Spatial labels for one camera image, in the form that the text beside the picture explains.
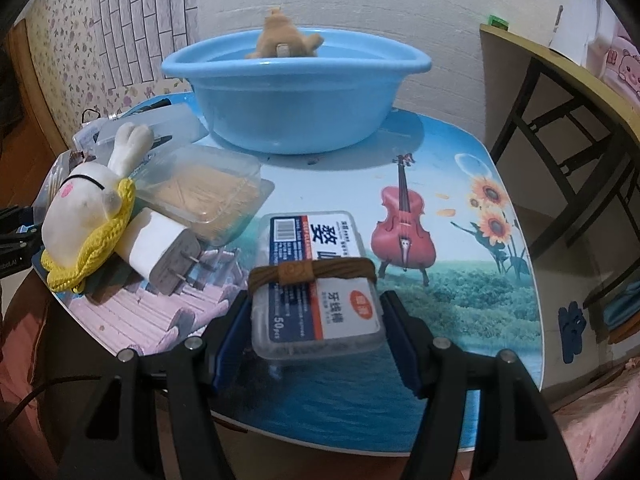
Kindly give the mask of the white charger plug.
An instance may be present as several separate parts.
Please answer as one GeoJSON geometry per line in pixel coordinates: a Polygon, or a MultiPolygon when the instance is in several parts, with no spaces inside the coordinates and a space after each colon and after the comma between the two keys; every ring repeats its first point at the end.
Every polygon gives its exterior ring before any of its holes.
{"type": "Polygon", "coordinates": [[[122,233],[115,252],[160,294],[169,296],[186,282],[202,248],[186,226],[142,208],[122,233]]]}

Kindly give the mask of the clear dental floss pick box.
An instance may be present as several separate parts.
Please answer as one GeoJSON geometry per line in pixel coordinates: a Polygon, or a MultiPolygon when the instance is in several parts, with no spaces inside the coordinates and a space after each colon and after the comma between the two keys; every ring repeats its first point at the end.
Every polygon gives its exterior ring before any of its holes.
{"type": "Polygon", "coordinates": [[[373,262],[346,211],[270,214],[259,225],[252,346],[271,362],[349,356],[382,346],[373,262]]]}

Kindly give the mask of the white rabbit plush yellow scarf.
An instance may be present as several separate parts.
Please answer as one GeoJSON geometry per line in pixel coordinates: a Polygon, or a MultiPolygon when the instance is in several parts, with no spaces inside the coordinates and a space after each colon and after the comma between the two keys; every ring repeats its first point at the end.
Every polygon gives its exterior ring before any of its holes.
{"type": "Polygon", "coordinates": [[[79,294],[111,257],[130,221],[136,186],[130,174],[152,148],[152,129],[126,122],[108,162],[83,162],[61,183],[44,217],[40,263],[52,292],[79,294]]]}

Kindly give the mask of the clear toothpick box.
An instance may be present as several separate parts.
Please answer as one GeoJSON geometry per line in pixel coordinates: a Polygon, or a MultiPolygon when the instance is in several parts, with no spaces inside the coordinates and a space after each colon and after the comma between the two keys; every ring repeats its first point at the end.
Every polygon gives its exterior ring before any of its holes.
{"type": "Polygon", "coordinates": [[[190,144],[134,173],[139,200],[221,247],[237,238],[274,190],[253,155],[190,144]]]}

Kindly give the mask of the translucent white plastic box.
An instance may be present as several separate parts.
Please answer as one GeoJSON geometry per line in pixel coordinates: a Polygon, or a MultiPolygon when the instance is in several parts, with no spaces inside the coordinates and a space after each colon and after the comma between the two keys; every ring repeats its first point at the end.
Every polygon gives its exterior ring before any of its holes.
{"type": "Polygon", "coordinates": [[[195,143],[205,138],[208,132],[191,107],[179,103],[145,110],[106,122],[96,137],[93,154],[101,160],[107,160],[114,148],[115,134],[118,128],[131,122],[134,125],[147,125],[154,136],[151,154],[157,150],[170,151],[184,144],[195,143]]]}

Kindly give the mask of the wooden side table black legs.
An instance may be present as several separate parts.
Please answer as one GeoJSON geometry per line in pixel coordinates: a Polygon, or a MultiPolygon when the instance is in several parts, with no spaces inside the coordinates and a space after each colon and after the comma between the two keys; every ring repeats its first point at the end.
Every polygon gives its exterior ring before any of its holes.
{"type": "Polygon", "coordinates": [[[530,258],[541,257],[561,238],[572,246],[612,203],[620,204],[629,227],[639,233],[639,116],[620,96],[588,70],[535,41],[499,27],[482,25],[480,32],[499,38],[529,56],[527,70],[511,110],[490,150],[498,162],[514,133],[520,132],[552,177],[565,207],[528,243],[530,258]],[[562,89],[568,99],[526,119],[529,102],[541,78],[562,89]],[[558,162],[540,133],[556,122],[567,122],[587,145],[558,162]]]}

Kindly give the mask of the pink piggy appliance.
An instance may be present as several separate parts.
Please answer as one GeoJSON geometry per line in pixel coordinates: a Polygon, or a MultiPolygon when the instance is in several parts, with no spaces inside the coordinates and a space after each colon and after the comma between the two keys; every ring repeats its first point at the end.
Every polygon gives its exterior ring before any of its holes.
{"type": "Polygon", "coordinates": [[[639,103],[640,62],[638,49],[625,37],[616,35],[605,52],[599,78],[631,103],[639,103]]]}

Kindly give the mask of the small green box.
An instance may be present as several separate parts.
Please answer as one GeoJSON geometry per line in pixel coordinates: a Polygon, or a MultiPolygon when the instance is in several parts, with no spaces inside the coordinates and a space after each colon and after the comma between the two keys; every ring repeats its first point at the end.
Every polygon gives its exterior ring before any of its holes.
{"type": "Polygon", "coordinates": [[[503,18],[499,18],[498,16],[495,16],[495,15],[488,16],[488,25],[491,27],[502,29],[502,30],[509,29],[509,23],[503,18]]]}

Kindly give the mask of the brown plush bear toy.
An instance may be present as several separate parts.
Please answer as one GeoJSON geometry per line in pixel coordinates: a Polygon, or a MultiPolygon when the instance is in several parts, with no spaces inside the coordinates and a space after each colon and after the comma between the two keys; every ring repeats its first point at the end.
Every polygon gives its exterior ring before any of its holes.
{"type": "Polygon", "coordinates": [[[264,19],[255,50],[245,57],[313,58],[323,43],[318,32],[303,34],[280,8],[272,8],[264,19]]]}

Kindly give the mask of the white electric kettle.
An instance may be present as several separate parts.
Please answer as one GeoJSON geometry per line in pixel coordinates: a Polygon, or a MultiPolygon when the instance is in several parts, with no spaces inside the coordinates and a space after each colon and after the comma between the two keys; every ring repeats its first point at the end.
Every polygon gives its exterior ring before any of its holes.
{"type": "Polygon", "coordinates": [[[616,18],[604,0],[567,0],[559,8],[549,47],[593,72],[611,45],[615,27],[616,18]]]}

